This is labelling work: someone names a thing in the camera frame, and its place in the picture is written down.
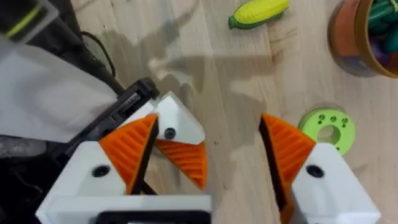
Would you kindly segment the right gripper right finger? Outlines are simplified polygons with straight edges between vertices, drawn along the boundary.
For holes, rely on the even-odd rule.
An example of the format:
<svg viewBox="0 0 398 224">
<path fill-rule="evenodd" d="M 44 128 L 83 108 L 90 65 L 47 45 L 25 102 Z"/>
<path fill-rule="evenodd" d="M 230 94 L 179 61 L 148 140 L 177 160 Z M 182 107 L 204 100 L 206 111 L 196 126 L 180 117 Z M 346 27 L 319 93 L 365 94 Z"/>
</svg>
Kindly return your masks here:
<svg viewBox="0 0 398 224">
<path fill-rule="evenodd" d="M 373 224 L 381 217 L 337 149 L 263 113 L 265 146 L 281 223 Z"/>
</svg>

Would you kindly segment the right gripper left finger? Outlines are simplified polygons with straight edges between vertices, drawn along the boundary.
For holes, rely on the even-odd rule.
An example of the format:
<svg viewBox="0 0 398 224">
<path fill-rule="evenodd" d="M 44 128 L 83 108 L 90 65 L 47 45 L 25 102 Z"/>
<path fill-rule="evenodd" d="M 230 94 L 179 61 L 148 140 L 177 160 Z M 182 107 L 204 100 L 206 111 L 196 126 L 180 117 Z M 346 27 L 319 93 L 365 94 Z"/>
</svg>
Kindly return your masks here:
<svg viewBox="0 0 398 224">
<path fill-rule="evenodd" d="M 47 195 L 154 195 L 144 176 L 158 133 L 158 117 L 150 114 L 115 129 L 99 141 L 82 142 Z"/>
</svg>

